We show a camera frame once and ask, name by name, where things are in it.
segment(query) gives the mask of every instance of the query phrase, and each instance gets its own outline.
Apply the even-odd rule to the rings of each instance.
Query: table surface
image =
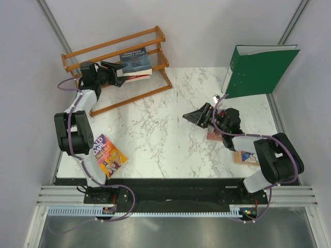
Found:
[[[221,95],[226,68],[167,68],[173,88],[151,97],[89,117],[94,138],[104,134],[129,161],[112,177],[120,178],[235,178],[259,170],[233,162],[233,152],[222,142],[206,139],[207,130],[182,118],[213,103]],[[108,87],[93,110],[164,86],[160,72],[151,79]],[[221,108],[239,110],[244,132],[272,135],[276,127],[266,95],[224,100]],[[58,178],[82,178],[76,162],[63,153]]]

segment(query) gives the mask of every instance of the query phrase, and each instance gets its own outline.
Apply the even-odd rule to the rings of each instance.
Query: binder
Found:
[[[300,51],[297,45],[237,45],[222,86],[227,98],[271,94]]]

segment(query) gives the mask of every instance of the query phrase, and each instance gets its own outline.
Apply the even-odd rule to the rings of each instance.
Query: blue book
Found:
[[[152,67],[148,59],[146,48],[124,53],[119,57],[121,64],[127,64],[127,66],[123,68],[123,76],[151,75]]]

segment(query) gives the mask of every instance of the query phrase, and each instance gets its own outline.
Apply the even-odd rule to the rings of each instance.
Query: wooden shelf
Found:
[[[172,88],[172,84],[171,84],[171,82],[170,82],[170,80],[169,80],[169,78],[168,78],[168,76],[166,74],[166,71],[165,71],[165,67],[168,67],[169,66],[169,62],[168,62],[168,60],[167,60],[167,58],[166,58],[166,56],[165,56],[165,54],[164,54],[164,52],[162,50],[162,47],[161,47],[161,42],[165,42],[166,37],[164,36],[164,33],[162,32],[162,30],[160,29],[160,27],[159,26],[155,26],[155,28],[151,28],[151,29],[148,29],[148,30],[145,30],[145,31],[142,31],[142,32],[133,34],[133,35],[129,35],[129,36],[122,37],[122,38],[119,38],[119,39],[111,40],[111,41],[108,41],[108,42],[105,42],[105,43],[102,43],[102,44],[99,44],[99,45],[95,45],[95,46],[92,46],[92,47],[89,47],[89,48],[85,48],[85,49],[82,49],[82,50],[73,52],[73,53],[62,54],[61,55],[64,69],[67,72],[70,72],[71,75],[74,78],[78,78],[78,77],[81,77],[82,74],[81,73],[76,73],[76,71],[77,71],[77,69],[79,69],[80,64],[83,61],[80,62],[80,63],[77,63],[77,64],[70,65],[68,63],[69,61],[67,59],[72,58],[72,57],[75,57],[75,56],[78,56],[78,55],[86,54],[86,53],[89,53],[89,52],[94,51],[94,50],[97,50],[97,49],[102,49],[102,48],[105,48],[105,47],[109,47],[111,45],[115,45],[115,44],[118,44],[120,42],[129,41],[130,39],[135,39],[135,38],[138,38],[138,37],[141,37],[141,36],[145,36],[145,35],[148,35],[148,34],[151,34],[151,33],[155,33],[156,34],[156,38],[144,40],[143,42],[140,42],[139,44],[134,44],[134,45],[131,45],[129,47],[125,47],[125,48],[120,49],[120,50],[115,50],[115,51],[112,51],[112,52],[110,52],[108,54],[97,56],[97,57],[88,59],[86,61],[99,62],[99,61],[102,61],[102,60],[113,58],[115,56],[119,56],[120,54],[123,54],[123,53],[128,53],[128,52],[134,51],[136,49],[140,49],[140,48],[143,48],[143,47],[148,47],[148,46],[154,45],[154,46],[156,46],[156,48],[147,52],[147,54],[149,56],[152,55],[152,54],[157,54],[157,58],[158,58],[157,61],[158,62],[157,62],[156,65],[153,65],[152,70],[153,71],[158,71],[159,70],[161,72],[161,74],[162,74],[162,76],[163,76],[163,78],[164,78],[164,80],[165,80],[165,82],[166,82],[167,85],[164,86],[164,87],[161,87],[161,88],[152,90],[150,92],[144,93],[144,94],[142,94],[140,96],[136,96],[136,97],[133,97],[131,99],[128,99],[128,100],[125,100],[125,101],[116,103],[114,105],[111,105],[111,106],[108,106],[108,107],[105,107],[105,108],[102,108],[100,110],[96,110],[96,111],[90,112],[90,115],[91,116],[95,116],[97,114],[101,114],[101,113],[103,113],[105,111],[112,110],[114,108],[123,106],[125,104],[130,103],[130,102],[137,101],[139,99],[142,99],[142,98],[151,96],[153,94],[159,93],[161,91],[164,91],[164,90],[167,90],[167,89],[171,89]]]

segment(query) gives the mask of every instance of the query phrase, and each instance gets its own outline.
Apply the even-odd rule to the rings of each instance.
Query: book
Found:
[[[141,79],[150,79],[150,75],[138,75],[138,76],[129,76],[127,80],[125,80],[125,83],[141,80]]]
[[[95,140],[93,153],[108,179],[128,161],[127,157],[103,134]]]
[[[297,45],[237,45],[225,77],[227,98],[271,94],[300,50]]]
[[[218,115],[224,115],[225,110],[218,110]],[[223,142],[222,140],[222,134],[219,133],[216,128],[208,126],[207,128],[207,139],[210,141],[220,141]]]
[[[123,76],[151,75],[152,66],[149,62],[146,48],[140,48],[119,56],[121,64],[127,64],[122,69]]]
[[[246,151],[235,151],[233,161],[238,164],[260,165],[258,156],[255,153]]]

